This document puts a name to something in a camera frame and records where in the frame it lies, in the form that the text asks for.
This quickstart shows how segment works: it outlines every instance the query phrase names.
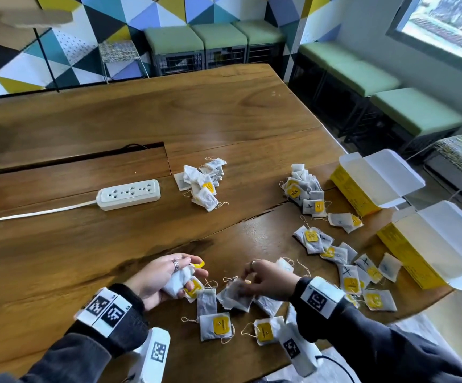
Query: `black pole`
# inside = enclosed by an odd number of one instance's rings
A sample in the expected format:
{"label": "black pole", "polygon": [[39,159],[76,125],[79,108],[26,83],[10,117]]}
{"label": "black pole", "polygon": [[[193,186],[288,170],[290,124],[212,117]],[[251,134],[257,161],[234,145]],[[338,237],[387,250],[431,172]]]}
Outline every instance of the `black pole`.
{"label": "black pole", "polygon": [[50,76],[52,77],[52,81],[54,82],[55,89],[57,90],[57,92],[59,92],[59,86],[57,86],[57,82],[55,81],[54,73],[52,72],[52,69],[50,68],[50,64],[48,63],[47,54],[44,51],[43,44],[41,44],[41,39],[39,38],[38,31],[36,30],[36,28],[32,28],[32,29],[34,30],[34,34],[36,35],[36,39],[38,41],[39,48],[41,48],[41,52],[43,54],[44,61],[47,63],[47,67],[48,67],[48,70],[50,71]]}

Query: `window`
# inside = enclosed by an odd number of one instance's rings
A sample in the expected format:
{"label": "window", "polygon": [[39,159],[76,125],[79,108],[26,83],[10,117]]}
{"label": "window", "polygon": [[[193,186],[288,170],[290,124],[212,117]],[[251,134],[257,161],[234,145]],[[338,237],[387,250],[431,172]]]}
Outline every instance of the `window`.
{"label": "window", "polygon": [[405,0],[387,34],[462,69],[462,0]]}

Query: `hand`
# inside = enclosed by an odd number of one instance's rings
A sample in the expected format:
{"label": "hand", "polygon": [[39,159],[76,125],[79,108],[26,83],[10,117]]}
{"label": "hand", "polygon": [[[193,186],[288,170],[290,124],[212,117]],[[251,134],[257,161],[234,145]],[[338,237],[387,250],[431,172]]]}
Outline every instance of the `hand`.
{"label": "hand", "polygon": [[[151,261],[141,271],[124,283],[142,299],[146,311],[153,309],[159,303],[169,299],[169,296],[161,291],[161,289],[167,285],[174,273],[173,259],[178,261],[179,270],[187,267],[190,263],[202,263],[202,259],[194,255],[183,253],[166,255]],[[208,276],[208,272],[203,269],[195,269],[194,275],[196,277],[205,278]],[[187,282],[185,288],[187,288],[188,291],[193,290],[194,283],[192,281]],[[178,298],[184,296],[184,290],[180,290]]]}
{"label": "hand", "polygon": [[240,292],[243,295],[267,296],[278,301],[288,301],[300,279],[299,276],[265,259],[257,259],[247,264],[241,278],[246,279],[249,274],[254,274],[254,282],[241,287]]}

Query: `person's right hand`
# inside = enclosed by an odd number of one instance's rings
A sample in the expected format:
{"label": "person's right hand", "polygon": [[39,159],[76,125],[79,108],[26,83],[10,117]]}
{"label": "person's right hand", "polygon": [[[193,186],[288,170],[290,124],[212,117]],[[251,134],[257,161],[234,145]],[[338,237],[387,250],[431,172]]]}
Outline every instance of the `person's right hand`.
{"label": "person's right hand", "polygon": [[241,276],[246,279],[254,275],[254,281],[242,285],[240,292],[245,296],[266,296],[278,301],[288,301],[295,291],[299,276],[281,269],[265,259],[257,259],[245,265]]}

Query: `white cable on floor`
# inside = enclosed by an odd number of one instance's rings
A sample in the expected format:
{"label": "white cable on floor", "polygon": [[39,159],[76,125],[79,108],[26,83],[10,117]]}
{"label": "white cable on floor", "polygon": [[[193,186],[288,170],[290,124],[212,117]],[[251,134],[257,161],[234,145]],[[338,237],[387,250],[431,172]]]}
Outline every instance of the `white cable on floor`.
{"label": "white cable on floor", "polygon": [[0,221],[2,220],[9,220],[9,219],[18,219],[18,218],[28,218],[28,217],[35,217],[38,215],[46,215],[47,213],[54,213],[54,212],[62,212],[62,211],[68,211],[74,208],[80,208],[80,207],[85,207],[85,206],[90,206],[92,204],[96,204],[96,200],[91,200],[90,202],[85,202],[85,203],[80,203],[76,204],[74,206],[67,206],[67,207],[62,207],[62,208],[56,208],[56,209],[50,209],[46,211],[38,211],[38,212],[30,212],[30,213],[23,213],[21,215],[11,215],[9,217],[2,217],[0,218]]}

